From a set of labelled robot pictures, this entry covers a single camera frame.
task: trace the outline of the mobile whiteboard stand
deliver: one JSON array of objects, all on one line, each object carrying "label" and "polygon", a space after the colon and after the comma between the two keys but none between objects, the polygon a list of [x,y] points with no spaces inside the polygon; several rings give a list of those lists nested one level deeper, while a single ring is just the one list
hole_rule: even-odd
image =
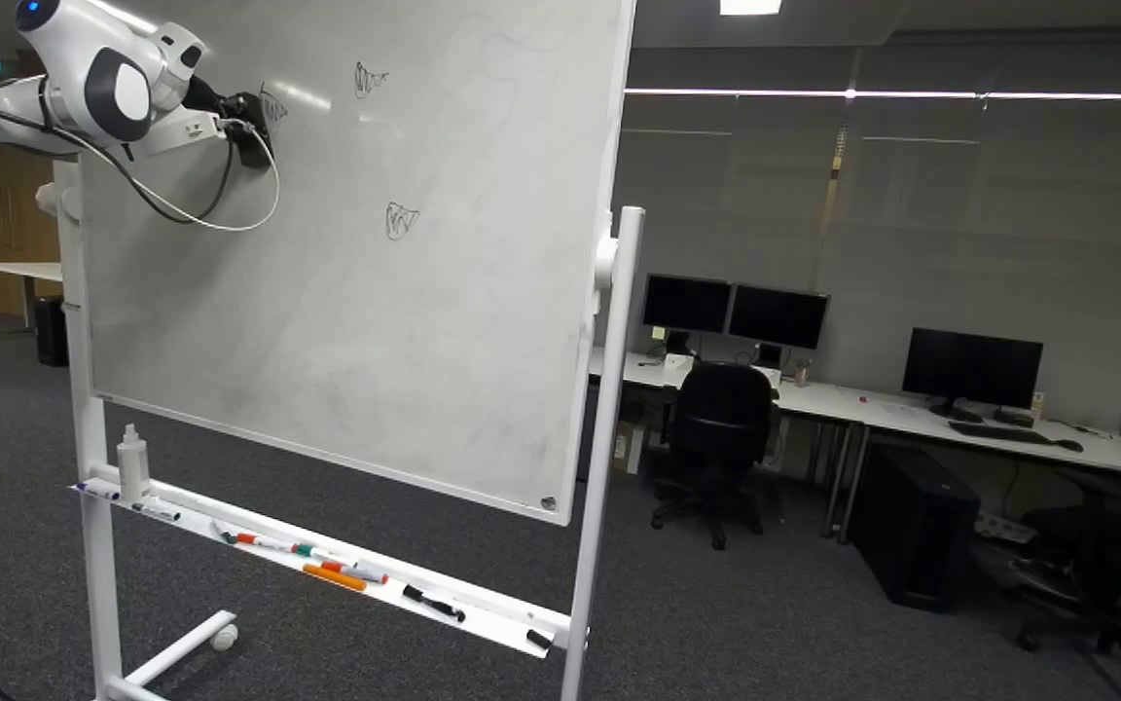
[{"label": "mobile whiteboard stand", "polygon": [[[96,701],[133,696],[133,701],[159,701],[147,686],[177,670],[188,655],[201,651],[230,651],[239,638],[235,612],[217,612],[179,644],[147,657],[142,670],[125,673],[120,651],[120,603],[117,603],[117,559],[112,559],[112,511],[133,511],[159,525],[217,540],[225,529],[244,529],[270,540],[305,540],[321,552],[340,561],[369,561],[391,573],[391,583],[369,583],[361,596],[434,621],[441,627],[454,627],[463,634],[510,648],[528,657],[544,657],[549,648],[563,651],[563,701],[579,701],[583,692],[583,655],[591,634],[591,603],[596,603],[596,577],[600,577],[600,546],[604,546],[604,514],[607,514],[607,479],[613,479],[613,443],[618,422],[624,382],[600,382],[596,405],[596,442],[591,442],[591,470],[589,470],[589,503],[579,525],[579,561],[574,583],[574,612],[549,612],[526,599],[510,599],[504,594],[453,579],[443,573],[430,573],[172,483],[153,483],[147,499],[125,503],[120,470],[109,464],[109,402],[95,395],[95,344],[91,344],[91,311],[85,311],[85,235],[83,235],[83,181],[77,168],[57,168],[57,243],[64,243],[64,278],[65,278],[65,337],[70,337],[70,395],[73,395],[73,447],[77,447],[77,511],[83,511],[83,552],[85,552],[85,596],[91,596],[91,644],[95,644],[95,690]],[[639,289],[639,259],[644,259],[644,211],[626,207],[618,222],[618,238],[613,230],[600,235],[600,286],[613,289],[607,307],[607,344],[600,361],[604,378],[618,378],[626,361],[631,341],[631,300]],[[260,559],[270,566],[305,573],[310,559],[279,552],[279,551],[239,551]],[[443,594],[443,603],[421,603],[404,596],[404,583],[423,594]]]}]

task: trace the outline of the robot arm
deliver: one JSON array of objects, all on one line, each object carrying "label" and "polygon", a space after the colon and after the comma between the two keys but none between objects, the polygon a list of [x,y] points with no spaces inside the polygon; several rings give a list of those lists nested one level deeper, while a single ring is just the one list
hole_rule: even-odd
[{"label": "robot arm", "polygon": [[95,142],[153,157],[235,137],[251,168],[265,164],[265,145],[221,120],[251,120],[265,137],[260,104],[210,96],[194,80],[205,42],[188,28],[153,28],[100,0],[18,0],[16,25],[47,76],[0,86],[0,145],[70,157]]}]

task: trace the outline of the desk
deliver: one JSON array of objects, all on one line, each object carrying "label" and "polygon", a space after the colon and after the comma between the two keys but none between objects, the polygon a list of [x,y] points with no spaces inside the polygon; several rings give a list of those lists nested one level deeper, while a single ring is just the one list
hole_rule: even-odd
[{"label": "desk", "polygon": [[[650,389],[683,389],[687,376],[694,370],[694,359],[671,355],[665,361],[631,355],[624,382],[650,386]],[[1049,442],[1076,442],[1081,451],[1067,451],[1055,443],[1017,443],[1017,442],[986,442],[986,438],[963,438],[951,429],[945,418],[932,415],[924,396],[908,395],[871,395],[854,386],[831,386],[831,382],[783,382],[777,370],[759,376],[777,389],[777,408],[793,418],[818,418],[840,425],[840,451],[837,451],[837,476],[831,491],[831,529],[837,537],[848,533],[848,518],[859,499],[864,479],[864,451],[871,433],[912,438],[912,442],[934,442],[934,443],[963,443],[979,451],[1002,451],[1002,456],[1023,456],[1041,464],[1063,464],[1102,476],[1121,476],[1121,438],[1111,433],[1077,433],[1059,422],[1034,422],[1034,433]]]},{"label": "desk", "polygon": [[0,260],[0,278],[18,278],[18,305],[24,305],[24,329],[18,331],[33,331],[34,318],[33,318],[33,307],[40,305],[40,281],[47,286],[64,286],[64,265],[57,260]]}]

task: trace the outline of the black monitor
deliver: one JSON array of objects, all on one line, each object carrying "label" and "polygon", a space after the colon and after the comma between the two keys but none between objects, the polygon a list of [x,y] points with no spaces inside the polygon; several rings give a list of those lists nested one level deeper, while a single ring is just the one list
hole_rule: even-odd
[{"label": "black monitor", "polygon": [[1041,344],[914,329],[905,389],[944,396],[945,418],[958,402],[1033,408],[1041,355]]},{"label": "black monitor", "polygon": [[827,298],[800,298],[774,289],[739,289],[731,305],[731,337],[774,344],[774,348],[823,348]]},{"label": "black monitor", "polygon": [[728,298],[719,281],[650,278],[644,324],[726,337]]}]

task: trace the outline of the ceiling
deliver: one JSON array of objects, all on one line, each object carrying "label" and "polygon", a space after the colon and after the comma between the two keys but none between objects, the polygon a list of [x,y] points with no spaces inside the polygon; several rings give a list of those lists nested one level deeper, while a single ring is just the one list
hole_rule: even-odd
[{"label": "ceiling", "polygon": [[[0,54],[24,42],[0,0]],[[718,0],[639,0],[639,47],[879,47],[896,33],[1121,28],[1121,0],[785,0],[774,28],[719,28]]]}]

